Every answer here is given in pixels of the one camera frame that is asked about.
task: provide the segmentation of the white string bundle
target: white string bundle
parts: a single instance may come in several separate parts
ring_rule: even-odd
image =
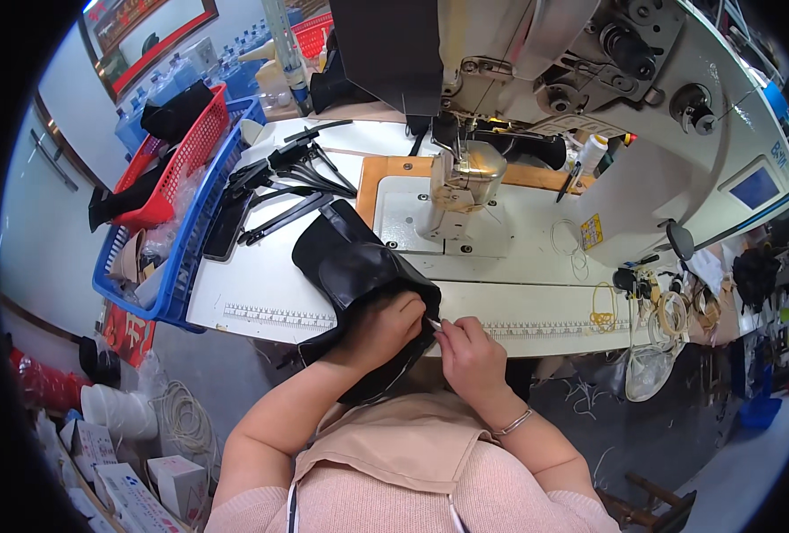
[[[558,224],[564,223],[568,224],[572,228],[572,238],[575,240],[575,248],[571,251],[564,250],[558,246],[558,243],[555,242],[555,229],[558,227]],[[590,275],[590,267],[587,265],[587,254],[584,253],[584,250],[581,249],[581,229],[575,225],[570,219],[560,219],[557,222],[551,225],[551,232],[549,233],[549,237],[551,238],[551,247],[554,249],[555,253],[558,255],[564,255],[570,258],[570,265],[572,266],[572,273],[575,276],[575,279],[579,282],[583,282],[587,279]],[[575,264],[575,259],[578,258],[580,261],[580,265]],[[578,275],[579,270],[585,270],[586,274],[584,277],[580,277]]]
[[[208,500],[208,490],[214,469],[222,463],[222,453],[219,452],[219,443],[208,412],[202,404],[191,394],[187,386],[173,379],[167,383],[164,394],[150,400],[154,407],[160,403],[160,409],[155,411],[160,414],[158,421],[162,425],[163,433],[169,435],[169,440],[178,443],[182,451],[196,455],[204,455],[208,479],[205,484],[205,498],[197,515],[197,521],[203,518],[205,503]]]

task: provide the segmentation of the glue bottle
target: glue bottle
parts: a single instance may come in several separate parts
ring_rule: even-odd
[[[602,160],[602,156],[608,151],[608,139],[602,135],[590,135],[584,146],[578,152],[575,161],[581,162],[581,172],[579,176],[592,176],[596,170],[596,165]]]

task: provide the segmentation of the woman's right hand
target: woman's right hand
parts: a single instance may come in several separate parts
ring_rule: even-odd
[[[436,332],[442,348],[442,371],[448,384],[473,409],[509,390],[505,381],[507,351],[483,331],[474,316],[464,316],[453,324],[442,321]]]

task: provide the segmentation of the white bucket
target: white bucket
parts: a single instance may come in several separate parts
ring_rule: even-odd
[[[106,426],[113,439],[149,439],[157,436],[157,417],[145,397],[108,386],[84,386],[80,390],[83,417],[91,424]]]

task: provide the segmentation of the machine brand logo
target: machine brand logo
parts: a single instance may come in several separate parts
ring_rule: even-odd
[[[783,168],[785,164],[789,162],[788,158],[785,156],[785,149],[779,141],[771,148],[771,155],[773,155],[773,159],[777,162],[779,168]]]

